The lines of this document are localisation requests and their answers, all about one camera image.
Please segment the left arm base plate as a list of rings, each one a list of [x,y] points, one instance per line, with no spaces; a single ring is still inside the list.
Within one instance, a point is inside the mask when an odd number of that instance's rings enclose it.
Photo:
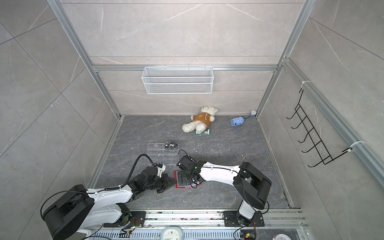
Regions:
[[[143,227],[146,220],[146,214],[146,211],[123,213],[118,221],[118,226],[124,228]]]

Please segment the teal small dumbbell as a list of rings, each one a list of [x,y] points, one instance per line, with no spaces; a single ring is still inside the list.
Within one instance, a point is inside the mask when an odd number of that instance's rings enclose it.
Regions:
[[[210,129],[205,129],[203,132],[196,131],[196,134],[197,134],[197,135],[200,135],[200,134],[206,134],[206,135],[209,135],[209,134],[210,134]]]

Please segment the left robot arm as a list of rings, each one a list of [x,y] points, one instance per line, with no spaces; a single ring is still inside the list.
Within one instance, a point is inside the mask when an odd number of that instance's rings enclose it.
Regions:
[[[102,189],[87,189],[76,185],[70,190],[61,191],[61,197],[46,209],[40,210],[40,216],[46,223],[54,240],[65,240],[79,230],[112,224],[125,226],[131,211],[127,203],[139,198],[146,190],[163,193],[173,187],[176,180],[164,171],[164,165],[155,164],[146,154],[151,165],[134,176],[138,163],[135,160],[131,171],[123,184]]]

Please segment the white teddy bear orange shirt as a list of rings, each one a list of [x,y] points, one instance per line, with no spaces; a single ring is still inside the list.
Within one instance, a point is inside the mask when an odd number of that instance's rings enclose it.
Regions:
[[[215,121],[215,114],[219,109],[212,106],[201,107],[200,113],[197,115],[191,116],[191,122],[184,124],[182,130],[185,133],[190,133],[192,131],[203,132],[205,129],[208,129],[210,124]]]

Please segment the blue cylindrical cup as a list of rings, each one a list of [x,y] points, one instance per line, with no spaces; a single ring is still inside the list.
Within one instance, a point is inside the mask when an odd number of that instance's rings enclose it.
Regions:
[[[245,122],[245,119],[243,117],[233,118],[230,121],[232,127],[242,125],[244,122]]]

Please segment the clear acrylic organizer tray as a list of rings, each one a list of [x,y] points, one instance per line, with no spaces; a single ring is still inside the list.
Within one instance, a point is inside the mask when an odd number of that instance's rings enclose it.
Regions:
[[[156,163],[163,165],[175,165],[179,161],[179,148],[166,149],[163,143],[148,143],[147,155]]]

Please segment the black VIP credit card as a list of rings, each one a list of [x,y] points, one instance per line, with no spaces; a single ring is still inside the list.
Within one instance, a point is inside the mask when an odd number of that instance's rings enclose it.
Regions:
[[[175,142],[165,142],[165,148],[166,149],[178,149],[179,144],[177,144]]]

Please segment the white round timer device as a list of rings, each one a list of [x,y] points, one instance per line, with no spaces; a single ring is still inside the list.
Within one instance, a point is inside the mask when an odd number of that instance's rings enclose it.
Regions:
[[[169,226],[162,230],[160,240],[183,240],[184,233],[180,227]]]

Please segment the pink white round object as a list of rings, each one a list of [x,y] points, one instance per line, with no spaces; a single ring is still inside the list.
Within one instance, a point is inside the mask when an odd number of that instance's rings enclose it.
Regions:
[[[292,239],[288,235],[278,234],[274,236],[273,240],[292,240]]]

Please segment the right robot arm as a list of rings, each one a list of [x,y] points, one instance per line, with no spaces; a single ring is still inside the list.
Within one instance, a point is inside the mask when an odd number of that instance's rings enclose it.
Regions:
[[[235,225],[249,226],[262,220],[262,210],[272,186],[271,180],[249,162],[240,166],[221,166],[206,161],[182,158],[177,166],[192,182],[219,182],[233,186],[243,198],[234,217],[224,214]]]

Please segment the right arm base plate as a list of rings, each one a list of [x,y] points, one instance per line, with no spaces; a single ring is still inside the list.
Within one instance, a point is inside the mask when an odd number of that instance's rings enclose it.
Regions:
[[[254,212],[254,215],[251,219],[248,219],[241,215],[238,211],[224,211],[223,219],[225,227],[264,227],[265,222],[263,215],[260,211]]]

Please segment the red leather card holder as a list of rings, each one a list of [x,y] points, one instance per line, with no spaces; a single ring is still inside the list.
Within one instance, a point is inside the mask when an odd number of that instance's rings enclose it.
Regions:
[[[197,186],[202,184],[202,182],[200,181],[193,182],[192,180],[190,180],[186,173],[184,173],[183,171],[174,171],[174,177],[176,180],[177,189],[196,188]]]

